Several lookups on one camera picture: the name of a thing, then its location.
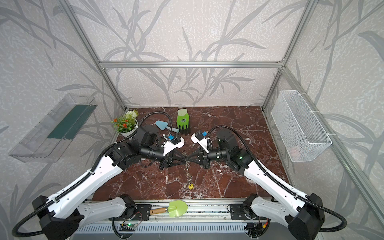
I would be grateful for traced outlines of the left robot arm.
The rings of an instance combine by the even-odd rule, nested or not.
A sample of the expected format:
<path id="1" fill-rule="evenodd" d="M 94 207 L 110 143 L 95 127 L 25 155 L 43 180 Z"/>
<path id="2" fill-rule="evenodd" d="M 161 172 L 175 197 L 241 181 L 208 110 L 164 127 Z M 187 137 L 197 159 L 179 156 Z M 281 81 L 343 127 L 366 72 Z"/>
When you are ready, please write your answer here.
<path id="1" fill-rule="evenodd" d="M 172 166 L 173 154 L 185 144 L 180 134 L 169 133 L 160 147 L 157 129 L 144 121 L 156 113 L 149 113 L 135 130 L 124 139 L 106 147 L 94 165 L 83 175 L 49 196 L 39 196 L 33 201 L 34 211 L 20 220 L 12 229 L 16 238 L 45 235 L 49 240 L 65 240 L 79 227 L 107 218 L 120 218 L 133 208 L 129 197 L 118 197 L 107 202 L 83 206 L 83 201 L 104 183 L 119 175 L 141 159 L 149 159 Z"/>

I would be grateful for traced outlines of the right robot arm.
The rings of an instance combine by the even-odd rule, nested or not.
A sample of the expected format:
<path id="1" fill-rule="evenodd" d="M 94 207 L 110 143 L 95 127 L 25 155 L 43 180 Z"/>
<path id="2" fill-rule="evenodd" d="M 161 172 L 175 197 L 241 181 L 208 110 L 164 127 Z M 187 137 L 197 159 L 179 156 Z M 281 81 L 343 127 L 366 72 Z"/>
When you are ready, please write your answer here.
<path id="1" fill-rule="evenodd" d="M 259 195 L 250 195 L 243 203 L 248 218 L 265 217 L 277 222 L 287 227 L 297 240 L 313 240 L 319 232 L 338 232 L 347 226 L 347 220 L 325 208 L 318 195 L 305 194 L 265 167 L 234 129 L 227 126 L 212 129 L 218 130 L 218 147 L 212 146 L 211 131 L 197 131 L 191 140 L 200 145 L 200 150 L 187 158 L 197 157 L 199 164 L 207 168 L 212 161 L 224 160 L 232 170 L 262 187 L 275 199 L 268 202 Z"/>

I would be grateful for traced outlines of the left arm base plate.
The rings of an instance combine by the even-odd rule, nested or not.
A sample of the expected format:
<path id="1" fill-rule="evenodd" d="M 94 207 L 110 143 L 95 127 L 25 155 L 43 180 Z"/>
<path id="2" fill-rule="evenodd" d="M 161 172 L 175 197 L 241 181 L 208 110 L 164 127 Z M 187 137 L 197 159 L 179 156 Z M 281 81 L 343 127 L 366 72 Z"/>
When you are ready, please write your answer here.
<path id="1" fill-rule="evenodd" d="M 139 204 L 134 207 L 128 207 L 124 219 L 130 221 L 148 221 L 150 219 L 151 208 L 152 205 L 150 204 Z"/>

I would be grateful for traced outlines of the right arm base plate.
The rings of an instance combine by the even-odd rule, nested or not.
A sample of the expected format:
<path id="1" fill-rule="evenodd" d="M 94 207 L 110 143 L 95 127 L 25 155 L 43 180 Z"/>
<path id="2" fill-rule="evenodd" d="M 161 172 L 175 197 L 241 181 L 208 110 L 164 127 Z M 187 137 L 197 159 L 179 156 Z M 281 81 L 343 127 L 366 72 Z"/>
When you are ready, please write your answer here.
<path id="1" fill-rule="evenodd" d="M 248 217 L 245 210 L 244 210 L 244 207 L 243 207 L 243 204 L 229 204 L 227 206 L 227 210 L 230 212 L 230 215 L 231 215 L 231 220 L 242 220 L 242 221 L 266 221 L 267 218 L 265 217 L 259 217 L 259 216 L 255 216 L 255 217 Z"/>

